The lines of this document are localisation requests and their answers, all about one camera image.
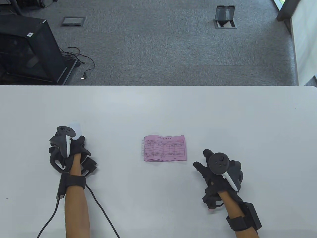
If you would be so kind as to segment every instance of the open floor outlet cover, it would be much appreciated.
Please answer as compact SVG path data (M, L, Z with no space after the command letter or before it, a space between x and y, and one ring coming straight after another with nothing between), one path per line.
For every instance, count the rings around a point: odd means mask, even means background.
M237 29L233 20L236 6L219 5L217 6L216 16L214 19L216 29Z

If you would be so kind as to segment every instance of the white controller handle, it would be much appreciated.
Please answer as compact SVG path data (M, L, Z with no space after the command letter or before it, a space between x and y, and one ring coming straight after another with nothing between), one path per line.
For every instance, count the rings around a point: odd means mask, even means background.
M228 172L225 172L224 174L222 174L222 177L223 177L224 179L226 179L226 180L229 182L229 184L231 185L231 187L232 187L235 191L238 192L238 189L237 189L235 183L232 181L232 179L231 179L230 175L228 174Z

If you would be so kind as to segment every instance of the white tag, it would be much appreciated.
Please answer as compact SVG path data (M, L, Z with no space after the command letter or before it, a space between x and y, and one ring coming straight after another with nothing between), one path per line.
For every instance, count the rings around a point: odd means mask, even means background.
M73 137L73 140L77 140L82 135L80 123L79 122L71 122L68 126L76 132L76 136Z

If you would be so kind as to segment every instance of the controller strap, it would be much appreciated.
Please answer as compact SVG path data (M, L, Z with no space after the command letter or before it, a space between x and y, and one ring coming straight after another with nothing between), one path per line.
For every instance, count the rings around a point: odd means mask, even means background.
M58 186L57 197L63 198L66 190L70 186L80 186L85 189L86 178L78 175L70 175L69 173L61 173L61 180Z

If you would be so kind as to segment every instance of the white table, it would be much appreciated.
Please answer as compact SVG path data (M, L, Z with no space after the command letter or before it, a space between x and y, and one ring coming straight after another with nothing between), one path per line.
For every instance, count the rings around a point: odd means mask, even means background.
M0 237L35 238L51 216L59 174L56 127L81 123L98 163L87 179L122 238L228 238L194 169L202 152L242 164L240 196L260 237L316 238L317 90L312 87L1 86ZM185 135L187 162L144 162L144 136ZM92 238L115 237L86 189ZM65 237L64 200L42 238Z

